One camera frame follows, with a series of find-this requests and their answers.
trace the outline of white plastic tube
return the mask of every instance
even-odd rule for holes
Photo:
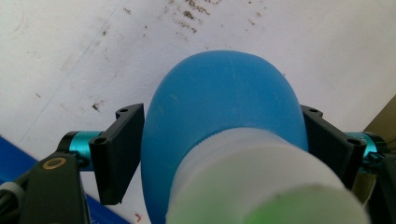
[[[369,223],[323,162],[272,133],[250,128],[215,134],[189,152],[177,168],[166,220]]]

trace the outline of blue balloon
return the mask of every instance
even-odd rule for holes
[[[168,73],[149,106],[142,140],[143,191],[152,223],[165,223],[172,181],[187,153],[207,137],[237,127],[267,130],[308,150],[297,98],[264,59],[209,51]]]

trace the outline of white cylinder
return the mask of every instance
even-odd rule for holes
[[[186,155],[177,168],[166,222],[317,223],[318,218],[369,223],[360,203],[323,162],[272,133],[237,128],[207,138]]]

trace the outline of white surface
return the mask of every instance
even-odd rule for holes
[[[361,131],[396,93],[395,21],[391,0],[1,0],[0,134],[43,159],[71,130],[104,130],[120,107],[148,107],[176,63],[208,49],[262,56],[301,104]],[[131,221],[144,214],[138,181],[115,207]]]

